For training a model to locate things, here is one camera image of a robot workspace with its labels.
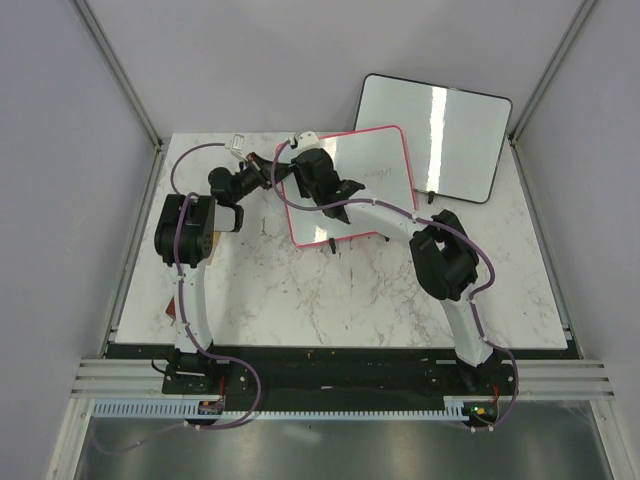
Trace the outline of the pink framed whiteboard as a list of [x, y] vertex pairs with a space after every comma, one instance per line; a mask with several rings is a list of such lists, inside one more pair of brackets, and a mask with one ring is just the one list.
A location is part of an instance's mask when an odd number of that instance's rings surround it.
[[[365, 185], [366, 190], [358, 192], [358, 196], [374, 196], [405, 211], [417, 209], [411, 165], [400, 127], [389, 125], [318, 137], [318, 148], [328, 152], [339, 176]], [[280, 164], [291, 162], [300, 153], [284, 144], [278, 146], [277, 152]], [[373, 233], [360, 224], [330, 219], [320, 211], [305, 212], [290, 206], [285, 210], [291, 239], [298, 247], [325, 244], [329, 238], [341, 241]]]

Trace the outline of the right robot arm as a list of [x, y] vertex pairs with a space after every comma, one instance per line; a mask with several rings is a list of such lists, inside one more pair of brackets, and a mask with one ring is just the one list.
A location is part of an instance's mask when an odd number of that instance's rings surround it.
[[301, 196], [331, 219], [378, 233], [409, 247], [420, 287], [440, 301], [454, 337], [454, 350], [464, 362], [458, 381], [467, 392], [483, 392], [494, 381], [486, 362], [494, 353], [475, 304], [482, 289], [476, 285], [477, 267], [486, 256], [466, 235], [458, 217], [443, 210], [430, 219], [377, 199], [365, 186], [343, 180], [329, 154], [319, 147], [295, 147], [291, 161]]

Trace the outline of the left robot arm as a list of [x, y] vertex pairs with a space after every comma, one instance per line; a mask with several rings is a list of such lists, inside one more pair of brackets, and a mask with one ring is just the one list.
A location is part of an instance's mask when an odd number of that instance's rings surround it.
[[213, 345], [205, 302], [205, 270], [217, 246], [218, 233], [238, 232], [244, 220], [239, 202], [261, 188], [269, 190], [294, 172], [254, 153], [240, 170], [217, 167], [208, 175], [208, 195], [166, 196], [154, 234], [154, 247], [173, 274], [177, 322], [175, 348], [196, 354]]

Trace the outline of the black framed whiteboard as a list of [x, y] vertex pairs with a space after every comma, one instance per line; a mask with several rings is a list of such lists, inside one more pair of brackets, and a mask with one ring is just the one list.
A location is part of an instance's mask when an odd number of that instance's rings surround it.
[[372, 73], [363, 81], [355, 128], [402, 130], [415, 191], [483, 204], [512, 108], [506, 97]]

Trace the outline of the red-brown plug adapter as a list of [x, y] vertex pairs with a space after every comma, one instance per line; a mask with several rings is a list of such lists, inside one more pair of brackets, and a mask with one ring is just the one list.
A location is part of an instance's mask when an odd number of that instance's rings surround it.
[[175, 309], [175, 300], [171, 299], [169, 304], [166, 307], [165, 314], [172, 320], [176, 320], [176, 309]]

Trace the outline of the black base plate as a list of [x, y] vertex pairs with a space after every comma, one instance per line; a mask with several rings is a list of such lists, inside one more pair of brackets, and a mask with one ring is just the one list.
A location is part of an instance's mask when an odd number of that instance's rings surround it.
[[211, 348], [211, 356], [174, 352], [167, 395], [221, 395], [232, 408], [264, 410], [435, 410], [451, 397], [506, 398], [513, 366], [494, 354], [470, 367], [451, 349]]

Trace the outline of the aluminium rail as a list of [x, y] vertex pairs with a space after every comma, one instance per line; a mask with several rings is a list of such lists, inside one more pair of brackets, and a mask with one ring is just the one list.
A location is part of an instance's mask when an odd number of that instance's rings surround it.
[[614, 391], [599, 360], [519, 360], [518, 398], [530, 401], [609, 400]]

